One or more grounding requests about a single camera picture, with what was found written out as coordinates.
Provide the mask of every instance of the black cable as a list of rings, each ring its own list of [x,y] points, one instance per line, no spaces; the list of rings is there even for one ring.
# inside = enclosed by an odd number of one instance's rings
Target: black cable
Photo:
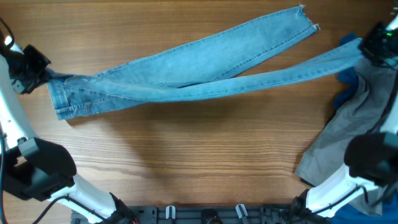
[[[395,191],[397,189],[397,187],[398,187],[398,181],[394,182],[393,184],[389,184],[387,186],[386,190],[384,191],[383,195],[379,199],[377,199],[375,202],[373,202],[371,204],[371,207],[375,207],[376,205],[380,204],[385,199],[390,197],[391,194],[393,193],[393,191]]]
[[[44,217],[44,215],[50,210],[50,208],[59,200],[61,199],[65,199],[68,200],[70,202],[75,203],[76,205],[80,206],[81,208],[83,208],[84,210],[86,210],[87,212],[90,212],[91,214],[95,215],[96,217],[102,219],[102,221],[109,223],[109,221],[107,221],[104,217],[102,217],[101,215],[99,215],[98,213],[96,213],[94,210],[89,209],[88,207],[86,207],[85,205],[83,205],[82,203],[76,201],[75,199],[69,197],[69,196],[61,196],[61,197],[57,197],[56,199],[54,199],[45,209],[44,211],[39,215],[39,217],[33,222],[33,224],[38,224],[39,221]]]
[[[1,129],[0,124],[0,139],[1,139],[1,165],[0,165],[0,219],[3,224],[7,224],[6,214],[4,213],[4,204],[3,204],[3,195],[2,195],[2,187],[3,187],[3,176],[4,170],[6,169],[5,161],[6,161],[6,137]]]
[[[301,221],[304,221],[304,218],[308,218],[308,217],[311,217],[311,216],[314,216],[314,215],[318,215],[318,214],[321,213],[321,212],[324,212],[324,211],[326,211],[326,210],[332,209],[334,206],[340,204],[341,202],[343,202],[344,200],[346,200],[349,196],[353,195],[353,194],[354,194],[355,192],[357,192],[359,189],[363,189],[363,190],[364,190],[365,201],[368,201],[368,192],[366,191],[366,188],[365,188],[364,186],[362,186],[362,185],[356,186],[352,191],[348,192],[344,197],[342,197],[341,199],[339,199],[337,202],[335,202],[335,203],[333,203],[333,204],[331,204],[331,205],[329,205],[329,206],[327,206],[327,207],[325,207],[325,208],[323,208],[323,209],[321,209],[321,210],[318,210],[318,211],[316,211],[316,212],[309,213],[309,214],[307,215],[307,217],[303,217],[303,218],[301,218],[301,219],[299,219],[299,220],[296,220],[296,221],[293,221],[293,222],[290,222],[290,223],[301,222]]]

